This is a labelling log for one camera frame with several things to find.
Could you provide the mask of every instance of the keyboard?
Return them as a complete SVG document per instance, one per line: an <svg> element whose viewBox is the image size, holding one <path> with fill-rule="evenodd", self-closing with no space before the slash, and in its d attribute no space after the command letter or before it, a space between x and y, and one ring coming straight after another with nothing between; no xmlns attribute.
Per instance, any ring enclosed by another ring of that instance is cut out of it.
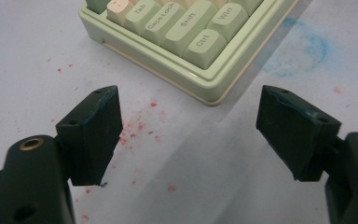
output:
<svg viewBox="0 0 358 224"><path fill-rule="evenodd" d="M218 105L297 0L86 0L89 36Z"/></svg>

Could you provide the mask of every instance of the mounting arm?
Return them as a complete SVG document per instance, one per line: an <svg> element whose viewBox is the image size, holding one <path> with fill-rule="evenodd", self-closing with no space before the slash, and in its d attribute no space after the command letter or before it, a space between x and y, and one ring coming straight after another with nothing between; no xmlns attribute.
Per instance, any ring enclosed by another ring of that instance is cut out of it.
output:
<svg viewBox="0 0 358 224"><path fill-rule="evenodd" d="M0 223L75 223L74 186L100 185L123 129L116 86L92 92L56 125L7 153L0 171Z"/></svg>

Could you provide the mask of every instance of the clamp jaw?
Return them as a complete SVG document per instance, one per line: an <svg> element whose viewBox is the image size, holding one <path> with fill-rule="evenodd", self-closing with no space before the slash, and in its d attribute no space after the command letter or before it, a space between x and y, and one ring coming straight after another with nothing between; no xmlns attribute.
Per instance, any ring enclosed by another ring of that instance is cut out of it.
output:
<svg viewBox="0 0 358 224"><path fill-rule="evenodd" d="M358 223L358 133L337 137L341 123L290 91L264 86L256 128L301 182L325 185L332 224Z"/></svg>

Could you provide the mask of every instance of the screw hole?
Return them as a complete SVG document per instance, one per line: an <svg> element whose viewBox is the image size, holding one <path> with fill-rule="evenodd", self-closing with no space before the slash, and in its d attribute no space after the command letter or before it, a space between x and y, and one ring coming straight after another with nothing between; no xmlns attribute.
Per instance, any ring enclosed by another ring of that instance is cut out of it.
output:
<svg viewBox="0 0 358 224"><path fill-rule="evenodd" d="M16 222L23 222L29 220L36 214L36 208L32 204L24 205L23 207L17 209L14 213L13 219Z"/></svg>

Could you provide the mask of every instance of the keycap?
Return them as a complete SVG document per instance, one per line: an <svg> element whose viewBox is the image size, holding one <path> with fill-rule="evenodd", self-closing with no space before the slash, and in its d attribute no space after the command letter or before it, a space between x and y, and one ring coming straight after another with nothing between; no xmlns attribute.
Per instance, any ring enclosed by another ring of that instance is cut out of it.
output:
<svg viewBox="0 0 358 224"><path fill-rule="evenodd" d="M223 5L227 3L227 0L209 0L210 2L214 3L217 8L221 8Z"/></svg>
<svg viewBox="0 0 358 224"><path fill-rule="evenodd" d="M107 4L106 18L110 21L124 25L127 13L133 8L133 3L129 0L112 0Z"/></svg>
<svg viewBox="0 0 358 224"><path fill-rule="evenodd" d="M206 0L196 2L164 36L161 46L182 57L188 44L216 12L216 6L211 2Z"/></svg>
<svg viewBox="0 0 358 224"><path fill-rule="evenodd" d="M213 16L208 28L217 31L229 42L248 19L248 13L240 5L228 3Z"/></svg>
<svg viewBox="0 0 358 224"><path fill-rule="evenodd" d="M146 23L160 9L160 5L154 0L140 0L126 15L124 27L140 35Z"/></svg>
<svg viewBox="0 0 358 224"><path fill-rule="evenodd" d="M263 0L228 0L228 2L241 5L248 12L248 15L252 15Z"/></svg>
<svg viewBox="0 0 358 224"><path fill-rule="evenodd" d="M169 2L180 4L182 7L190 8L197 0L158 0L158 2L164 6Z"/></svg>
<svg viewBox="0 0 358 224"><path fill-rule="evenodd" d="M183 58L201 69L207 69L226 44L225 38L215 30L205 29L190 43Z"/></svg>
<svg viewBox="0 0 358 224"><path fill-rule="evenodd" d="M186 10L179 4L170 2L162 7L159 12L145 25L142 37L156 45L161 44L161 39L172 26L185 14Z"/></svg>
<svg viewBox="0 0 358 224"><path fill-rule="evenodd" d="M101 14L106 10L106 5L110 0L86 0L89 10Z"/></svg>

